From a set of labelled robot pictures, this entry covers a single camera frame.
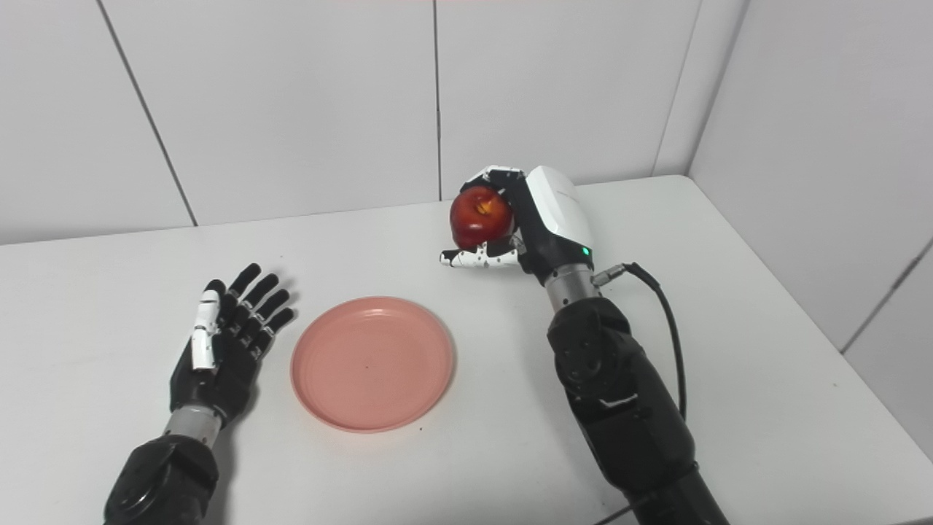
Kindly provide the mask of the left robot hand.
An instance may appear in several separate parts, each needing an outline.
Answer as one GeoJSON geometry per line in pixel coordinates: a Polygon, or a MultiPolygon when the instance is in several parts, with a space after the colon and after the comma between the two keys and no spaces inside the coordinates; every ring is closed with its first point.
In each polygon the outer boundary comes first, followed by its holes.
{"type": "Polygon", "coordinates": [[[262,360],[294,319],[290,299],[279,276],[255,262],[229,284],[211,280],[170,379],[171,412],[205,408],[223,427],[242,416],[262,360]]]}

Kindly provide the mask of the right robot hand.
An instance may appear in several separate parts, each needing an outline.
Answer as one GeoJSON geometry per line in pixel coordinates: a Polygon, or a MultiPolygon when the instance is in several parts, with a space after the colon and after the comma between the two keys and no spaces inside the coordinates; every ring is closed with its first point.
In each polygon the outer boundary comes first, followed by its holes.
{"type": "Polygon", "coordinates": [[[450,267],[519,265],[545,284],[563,266],[592,271],[592,233],[570,179],[547,166],[529,174],[487,166],[463,183],[449,213],[450,267]]]}

